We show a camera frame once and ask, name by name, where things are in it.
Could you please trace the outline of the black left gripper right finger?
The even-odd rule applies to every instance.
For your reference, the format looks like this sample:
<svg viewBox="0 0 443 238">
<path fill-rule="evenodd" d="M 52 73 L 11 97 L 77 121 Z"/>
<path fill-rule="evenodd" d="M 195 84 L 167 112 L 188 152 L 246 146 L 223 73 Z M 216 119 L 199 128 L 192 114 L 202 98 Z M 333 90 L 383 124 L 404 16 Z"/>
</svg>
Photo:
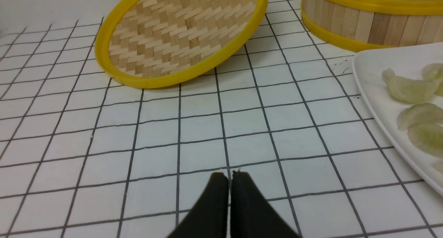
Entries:
<svg viewBox="0 0 443 238">
<path fill-rule="evenodd" d="M 261 194 L 247 172 L 234 171 L 231 187 L 231 238 L 299 238 Z"/>
</svg>

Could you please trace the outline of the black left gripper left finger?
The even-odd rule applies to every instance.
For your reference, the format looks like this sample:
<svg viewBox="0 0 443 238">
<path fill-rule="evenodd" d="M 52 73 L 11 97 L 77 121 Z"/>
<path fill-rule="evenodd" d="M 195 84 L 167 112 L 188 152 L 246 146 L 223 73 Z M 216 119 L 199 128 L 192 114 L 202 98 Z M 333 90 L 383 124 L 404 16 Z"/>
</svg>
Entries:
<svg viewBox="0 0 443 238">
<path fill-rule="evenodd" d="M 229 184 L 221 172 L 213 173 L 193 208 L 169 238 L 225 238 Z"/>
</svg>

